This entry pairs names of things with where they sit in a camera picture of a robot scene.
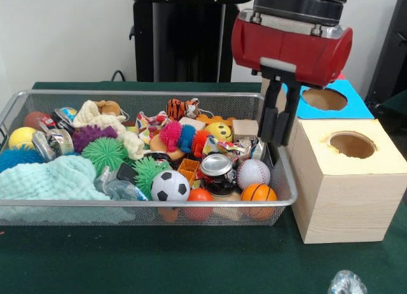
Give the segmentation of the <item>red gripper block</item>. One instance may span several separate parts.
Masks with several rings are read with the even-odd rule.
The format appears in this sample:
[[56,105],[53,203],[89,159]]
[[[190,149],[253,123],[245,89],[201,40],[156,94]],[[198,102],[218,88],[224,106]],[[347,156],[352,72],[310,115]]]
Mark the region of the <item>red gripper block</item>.
[[[240,66],[256,71],[269,67],[293,73],[302,84],[325,87],[340,76],[352,40],[353,30],[349,27],[328,27],[245,9],[235,20],[231,49]],[[258,136],[262,141],[270,142],[273,136],[275,146],[288,145],[300,89],[297,82],[283,86],[279,76],[269,79],[259,123]],[[279,111],[283,95],[286,103]]]

